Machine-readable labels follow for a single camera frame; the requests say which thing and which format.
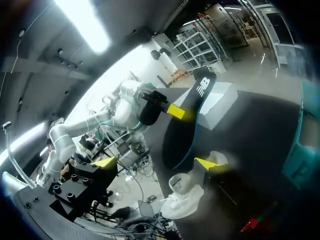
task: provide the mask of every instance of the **black platform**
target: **black platform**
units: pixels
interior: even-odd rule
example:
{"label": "black platform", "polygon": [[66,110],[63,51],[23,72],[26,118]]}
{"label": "black platform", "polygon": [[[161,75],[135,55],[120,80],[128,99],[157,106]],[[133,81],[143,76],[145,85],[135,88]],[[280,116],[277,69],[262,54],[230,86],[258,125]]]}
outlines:
{"label": "black platform", "polygon": [[[173,103],[186,90],[163,88],[159,92]],[[213,130],[198,126],[192,151],[199,158],[206,158],[210,151],[225,154],[256,191],[290,202],[296,193],[281,170],[294,139],[299,112],[300,106],[297,104],[238,91],[238,99]],[[172,193],[168,181],[176,172],[163,165],[162,146],[157,143],[162,142],[170,119],[170,115],[162,113],[158,121],[144,133],[165,197]],[[175,222],[184,240],[229,239],[237,225],[214,204]]]}

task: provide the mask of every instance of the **fluorescent light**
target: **fluorescent light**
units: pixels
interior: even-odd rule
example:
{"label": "fluorescent light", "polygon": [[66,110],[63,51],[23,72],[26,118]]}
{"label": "fluorescent light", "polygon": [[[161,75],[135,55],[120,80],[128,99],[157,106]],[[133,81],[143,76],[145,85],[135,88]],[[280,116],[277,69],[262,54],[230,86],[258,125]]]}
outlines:
{"label": "fluorescent light", "polygon": [[264,53],[263,56],[262,56],[262,60],[261,60],[261,63],[260,63],[260,64],[262,64],[262,63],[264,62],[265,57],[266,57],[266,54]]}
{"label": "fluorescent light", "polygon": [[183,24],[182,27],[185,26],[185,25],[188,25],[188,24],[192,24],[192,23],[194,23],[195,21],[199,21],[199,19],[193,20],[193,21],[188,21],[188,22],[186,22],[185,24]]}
{"label": "fluorescent light", "polygon": [[43,154],[45,154],[45,152],[48,150],[48,147],[46,146],[39,154],[39,156],[41,157]]}
{"label": "fluorescent light", "polygon": [[55,0],[55,2],[95,53],[103,53],[107,49],[110,40],[90,0]]}
{"label": "fluorescent light", "polygon": [[[45,127],[45,123],[43,122],[43,123],[39,124],[38,126],[35,126],[34,128],[32,128],[31,130],[27,131],[25,134],[23,134],[21,137],[19,137],[17,140],[15,140],[10,145],[11,152],[14,152],[15,150],[17,150],[21,145],[27,143],[34,136],[42,133],[42,131],[44,130],[44,127]],[[0,154],[0,166],[7,159],[7,157],[8,157],[8,151],[4,150]]]}
{"label": "fluorescent light", "polygon": [[229,6],[226,6],[224,9],[242,10],[241,8],[235,8],[235,7],[229,7]]}

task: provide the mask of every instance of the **black insole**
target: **black insole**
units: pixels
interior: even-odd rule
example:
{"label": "black insole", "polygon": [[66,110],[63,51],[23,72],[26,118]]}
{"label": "black insole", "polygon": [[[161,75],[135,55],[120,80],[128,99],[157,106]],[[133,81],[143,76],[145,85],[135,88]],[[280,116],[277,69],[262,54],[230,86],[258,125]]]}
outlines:
{"label": "black insole", "polygon": [[182,109],[186,111],[183,118],[172,118],[164,135],[162,157],[164,165],[169,169],[186,172],[192,169],[194,155],[191,148],[197,130],[197,119],[200,109],[211,92],[216,74],[208,71],[194,75],[196,82],[186,96]]}

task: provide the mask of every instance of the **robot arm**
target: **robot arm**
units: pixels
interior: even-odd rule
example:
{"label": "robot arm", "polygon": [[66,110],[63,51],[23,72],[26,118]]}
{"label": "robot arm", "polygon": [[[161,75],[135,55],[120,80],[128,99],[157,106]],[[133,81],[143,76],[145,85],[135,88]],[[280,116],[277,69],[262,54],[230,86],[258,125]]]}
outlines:
{"label": "robot arm", "polygon": [[42,167],[43,178],[39,184],[44,187],[59,180],[60,170],[76,152],[76,145],[72,138],[97,128],[101,123],[111,118],[109,111],[105,110],[76,124],[66,125],[61,123],[53,126],[49,136],[54,150],[50,152],[46,163]]}
{"label": "robot arm", "polygon": [[168,104],[167,98],[150,88],[150,85],[133,80],[124,81],[120,85],[119,96],[120,100],[111,101],[109,105],[115,108],[114,114],[104,110],[75,124],[61,123],[52,127],[49,136],[54,150],[42,167],[43,177],[39,185],[48,188],[51,183],[59,180],[60,170],[76,152],[72,138],[92,131],[101,124],[130,131],[145,129],[143,126],[152,125],[165,109],[162,104]]}

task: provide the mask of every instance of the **printed logo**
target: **printed logo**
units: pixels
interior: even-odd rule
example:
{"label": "printed logo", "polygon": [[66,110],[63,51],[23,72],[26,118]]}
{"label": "printed logo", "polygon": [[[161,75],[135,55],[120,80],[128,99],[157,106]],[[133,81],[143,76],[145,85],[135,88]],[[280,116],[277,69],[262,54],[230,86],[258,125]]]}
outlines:
{"label": "printed logo", "polygon": [[200,86],[198,86],[196,88],[196,90],[198,91],[199,95],[202,97],[205,93],[205,90],[207,89],[207,87],[209,86],[210,83],[210,79],[204,77],[201,82],[200,82]]}

